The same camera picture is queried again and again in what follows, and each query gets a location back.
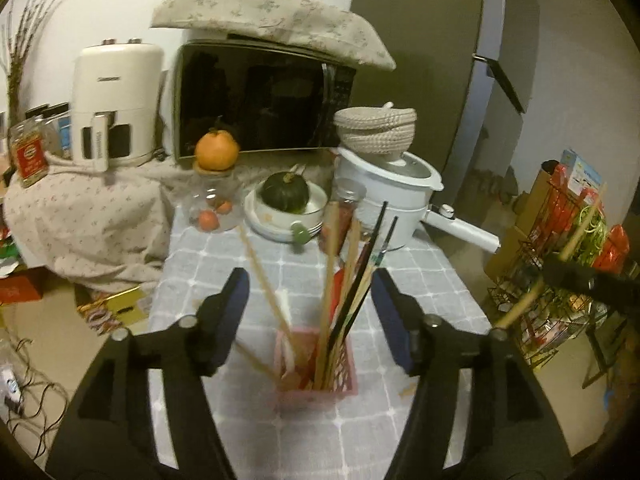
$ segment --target gray checkered tablecloth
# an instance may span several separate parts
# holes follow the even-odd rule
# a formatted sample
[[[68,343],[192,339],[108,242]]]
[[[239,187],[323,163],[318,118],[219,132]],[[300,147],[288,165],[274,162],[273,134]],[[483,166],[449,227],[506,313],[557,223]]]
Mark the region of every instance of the gray checkered tablecloth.
[[[250,239],[273,288],[286,289],[294,326],[319,325],[324,254],[315,241],[301,253],[258,235]],[[442,251],[426,234],[387,253],[384,266],[401,292],[415,296],[425,312],[455,327],[485,333],[490,324]],[[170,256],[156,289],[150,330],[163,330],[193,314],[206,296],[219,292],[235,267],[251,275],[251,294],[238,339],[273,363],[276,320],[244,256],[238,231],[203,234],[188,226],[178,210]],[[274,385],[233,349],[212,378],[203,378],[220,438],[239,479],[382,479],[402,434],[411,397],[399,393],[412,381],[394,364],[368,296],[351,330],[358,395],[329,410],[292,412],[274,403]],[[455,431],[447,465],[460,460],[468,419],[470,378],[460,382]],[[161,462],[176,467],[160,372],[149,377],[156,447]]]

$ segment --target blue gripper pad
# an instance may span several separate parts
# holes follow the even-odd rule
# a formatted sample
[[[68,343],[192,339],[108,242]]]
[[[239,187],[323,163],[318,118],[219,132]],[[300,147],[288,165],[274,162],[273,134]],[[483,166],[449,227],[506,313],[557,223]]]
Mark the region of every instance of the blue gripper pad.
[[[420,331],[424,313],[413,296],[401,294],[386,269],[373,273],[371,298],[394,362],[414,376],[420,373]]]
[[[204,333],[198,361],[213,373],[229,356],[249,300],[249,273],[236,267],[219,294],[205,298],[196,316]]]

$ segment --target white plate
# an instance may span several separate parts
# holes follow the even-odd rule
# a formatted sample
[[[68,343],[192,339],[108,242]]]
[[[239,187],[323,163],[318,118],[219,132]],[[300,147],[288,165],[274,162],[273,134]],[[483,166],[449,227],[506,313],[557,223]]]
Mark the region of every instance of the white plate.
[[[246,216],[247,222],[251,226],[255,232],[257,232],[260,236],[264,236],[269,240],[273,240],[274,242],[280,242],[283,244],[292,244],[293,243],[293,234],[290,230],[280,229],[270,224],[263,224],[258,219],[255,214],[255,189],[252,189],[244,199],[244,214]],[[322,228],[322,224],[319,223],[313,229],[309,229],[309,234],[311,236],[316,236],[320,229]]]

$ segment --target white pot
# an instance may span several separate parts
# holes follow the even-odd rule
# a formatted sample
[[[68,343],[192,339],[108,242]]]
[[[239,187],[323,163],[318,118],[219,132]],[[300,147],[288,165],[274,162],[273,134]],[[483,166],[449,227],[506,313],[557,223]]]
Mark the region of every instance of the white pot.
[[[396,160],[379,155],[356,155],[342,147],[338,152],[336,178],[350,178],[367,188],[367,195],[356,212],[363,227],[373,229],[385,201],[388,205],[380,239],[385,238],[393,218],[398,217],[389,241],[390,250],[407,245],[416,228],[420,227],[420,220],[490,253],[500,247],[497,236],[455,218],[449,206],[443,206],[444,215],[429,209],[431,195],[434,191],[442,191],[444,186],[440,174],[428,162],[407,152]]]
[[[364,199],[358,206],[358,211],[356,212],[358,220],[362,222],[365,228],[372,229],[376,223],[381,207],[381,203],[372,202],[368,198]],[[416,228],[420,227],[420,220],[424,218],[427,209],[427,206],[420,209],[396,209],[387,205],[378,239],[385,239],[394,216],[397,216],[398,222],[396,222],[396,228],[391,235],[391,240],[389,240],[388,250],[392,251],[404,247],[414,236]]]
[[[338,152],[336,178],[350,178],[367,188],[366,198],[356,212],[363,227],[373,228],[380,207],[386,201],[387,213],[380,237],[384,239],[393,217],[398,216],[388,248],[406,245],[424,218],[431,195],[444,188],[438,171],[411,153],[403,153],[396,160],[386,160],[376,155],[357,155],[343,147],[338,148]]]

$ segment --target green pumpkin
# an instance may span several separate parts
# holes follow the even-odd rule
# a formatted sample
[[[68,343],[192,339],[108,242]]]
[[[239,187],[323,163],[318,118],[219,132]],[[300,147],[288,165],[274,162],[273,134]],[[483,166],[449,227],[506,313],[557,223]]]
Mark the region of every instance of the green pumpkin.
[[[287,213],[302,213],[309,202],[309,186],[295,173],[272,174],[260,188],[260,198],[269,207]]]

